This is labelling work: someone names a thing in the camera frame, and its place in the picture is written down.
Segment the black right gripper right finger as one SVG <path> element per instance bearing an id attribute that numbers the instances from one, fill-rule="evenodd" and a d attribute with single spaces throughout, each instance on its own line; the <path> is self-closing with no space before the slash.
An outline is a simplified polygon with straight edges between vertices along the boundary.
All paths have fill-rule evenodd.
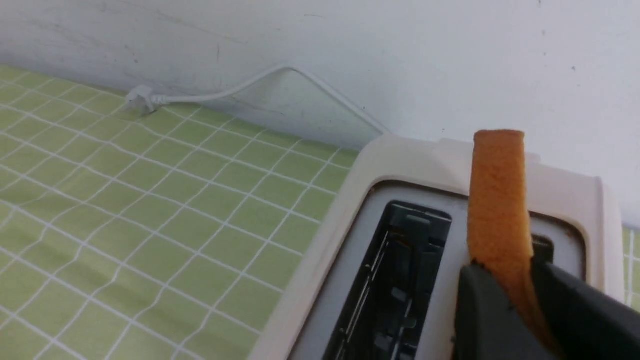
<path id="1" fill-rule="evenodd" d="M 567 360 L 638 360 L 640 315 L 564 269 L 531 260 L 535 295 Z"/>

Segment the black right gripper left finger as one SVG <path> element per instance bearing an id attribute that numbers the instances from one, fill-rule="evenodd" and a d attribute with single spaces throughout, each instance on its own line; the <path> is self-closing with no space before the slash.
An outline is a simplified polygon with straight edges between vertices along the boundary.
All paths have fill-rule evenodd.
<path id="1" fill-rule="evenodd" d="M 554 360 L 498 281 L 477 264 L 459 273 L 453 360 Z"/>

